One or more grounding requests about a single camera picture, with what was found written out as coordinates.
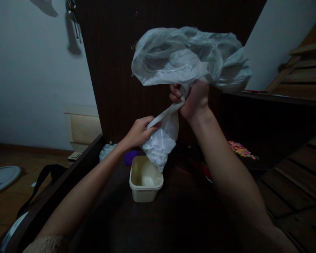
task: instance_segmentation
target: translucent plastic bag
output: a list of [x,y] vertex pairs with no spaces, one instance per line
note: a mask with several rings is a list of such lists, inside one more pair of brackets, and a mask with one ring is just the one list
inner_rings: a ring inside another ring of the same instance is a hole
[[138,41],[132,73],[144,86],[181,84],[181,103],[172,104],[148,126],[161,128],[142,145],[151,162],[163,171],[178,138],[177,111],[185,103],[196,79],[226,92],[243,90],[251,77],[242,44],[232,33],[207,33],[194,27],[155,28]]

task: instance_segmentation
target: plastic container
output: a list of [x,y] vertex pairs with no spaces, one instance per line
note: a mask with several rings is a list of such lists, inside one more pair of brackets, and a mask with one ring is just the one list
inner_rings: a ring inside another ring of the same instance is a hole
[[164,177],[147,156],[136,156],[132,160],[129,183],[135,202],[152,202],[163,186]]

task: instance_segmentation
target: colorful beads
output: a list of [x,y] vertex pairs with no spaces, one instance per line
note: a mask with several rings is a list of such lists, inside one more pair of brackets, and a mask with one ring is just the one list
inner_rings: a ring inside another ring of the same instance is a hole
[[252,155],[248,149],[246,149],[244,146],[242,146],[240,143],[237,143],[235,141],[229,141],[228,144],[231,146],[231,149],[235,152],[241,155],[242,157],[250,157],[253,160],[258,159],[257,156]]

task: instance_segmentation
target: knit sleeve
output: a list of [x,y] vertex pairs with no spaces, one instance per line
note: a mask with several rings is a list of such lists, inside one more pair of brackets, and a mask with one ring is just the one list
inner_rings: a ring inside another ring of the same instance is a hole
[[68,252],[68,241],[61,235],[49,235],[33,241],[23,253],[63,253]]

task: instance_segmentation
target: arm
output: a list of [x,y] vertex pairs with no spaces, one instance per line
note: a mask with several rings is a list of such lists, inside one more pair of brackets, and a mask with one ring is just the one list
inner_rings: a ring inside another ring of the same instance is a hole
[[[180,94],[172,85],[170,98]],[[235,223],[244,249],[259,252],[297,252],[284,233],[270,220],[260,191],[248,169],[229,147],[221,128],[208,107],[208,83],[198,81],[180,109],[191,125],[204,154],[213,186]]]
[[129,133],[114,150],[67,194],[47,220],[37,238],[48,235],[69,235],[81,225],[124,154],[129,149],[143,144],[156,131],[157,127],[146,130],[146,125],[153,119],[153,116],[148,116],[136,120]]

